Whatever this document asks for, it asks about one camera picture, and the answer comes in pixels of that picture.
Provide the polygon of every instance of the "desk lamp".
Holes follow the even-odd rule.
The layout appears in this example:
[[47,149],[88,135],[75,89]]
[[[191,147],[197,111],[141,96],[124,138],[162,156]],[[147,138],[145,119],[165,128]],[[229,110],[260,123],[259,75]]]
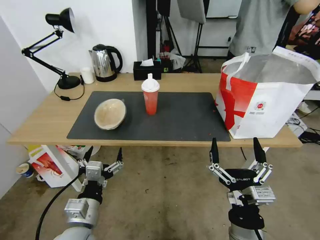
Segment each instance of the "desk lamp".
[[[46,22],[53,26],[55,31],[51,33],[49,36],[41,39],[40,41],[36,42],[35,44],[31,45],[30,47],[22,49],[22,54],[32,60],[40,63],[42,66],[49,68],[51,71],[60,75],[60,79],[58,81],[58,87],[60,89],[71,89],[80,84],[80,79],[76,76],[69,76],[66,74],[66,71],[49,65],[48,63],[40,60],[39,58],[35,57],[34,54],[39,52],[40,50],[44,49],[45,47],[49,46],[50,44],[58,41],[62,38],[63,31],[60,29],[60,26],[64,27],[70,32],[74,33],[74,16],[71,8],[64,9],[60,14],[46,14]],[[41,42],[47,40],[48,38],[56,35],[57,38],[52,40],[51,42],[39,45]]]

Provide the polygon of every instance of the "black table mat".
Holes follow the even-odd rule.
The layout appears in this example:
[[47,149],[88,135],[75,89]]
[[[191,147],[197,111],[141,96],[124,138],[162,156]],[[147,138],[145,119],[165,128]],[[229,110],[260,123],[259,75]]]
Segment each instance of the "black table mat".
[[[124,99],[127,114],[114,130],[94,123],[97,106],[110,98]],[[146,113],[142,92],[92,92],[68,139],[150,141],[230,141],[211,93],[159,92],[157,113]]]

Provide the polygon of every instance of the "kettle lid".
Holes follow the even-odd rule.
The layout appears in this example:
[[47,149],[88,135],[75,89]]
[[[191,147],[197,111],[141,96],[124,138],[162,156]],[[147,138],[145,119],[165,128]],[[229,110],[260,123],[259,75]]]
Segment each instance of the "kettle lid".
[[103,44],[98,44],[98,45],[96,45],[96,46],[94,46],[92,48],[93,51],[102,51],[102,50],[105,50],[105,49],[106,49],[106,46],[103,45]]

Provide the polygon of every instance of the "black kettle handle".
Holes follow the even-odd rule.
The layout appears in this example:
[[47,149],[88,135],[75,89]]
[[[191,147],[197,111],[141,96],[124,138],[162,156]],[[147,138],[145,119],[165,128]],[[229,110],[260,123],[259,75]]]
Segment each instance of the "black kettle handle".
[[119,52],[119,50],[118,49],[116,49],[115,47],[112,47],[112,46],[106,46],[106,48],[105,48],[106,50],[107,50],[107,52],[110,52],[110,53],[112,53],[112,52],[114,52],[115,54],[117,54],[117,57],[118,57],[118,59],[119,59],[119,67],[117,67],[116,68],[116,66],[115,66],[115,64],[114,64],[114,59],[113,59],[113,56],[112,56],[112,54],[110,54],[110,58],[111,58],[111,60],[113,61],[113,64],[114,64],[114,68],[115,68],[115,72],[116,73],[119,73],[120,72],[120,70],[121,70],[121,68],[122,68],[122,56],[121,56],[121,54],[120,54],[120,52]]

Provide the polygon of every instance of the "stainless steel kettle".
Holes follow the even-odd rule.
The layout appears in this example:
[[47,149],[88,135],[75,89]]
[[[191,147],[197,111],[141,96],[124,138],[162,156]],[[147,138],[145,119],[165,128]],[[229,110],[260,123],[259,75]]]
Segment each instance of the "stainless steel kettle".
[[[89,53],[98,81],[109,82],[116,79],[122,68],[122,57],[115,47],[98,44],[89,50]],[[116,53],[119,59],[120,64],[117,68],[112,53]]]

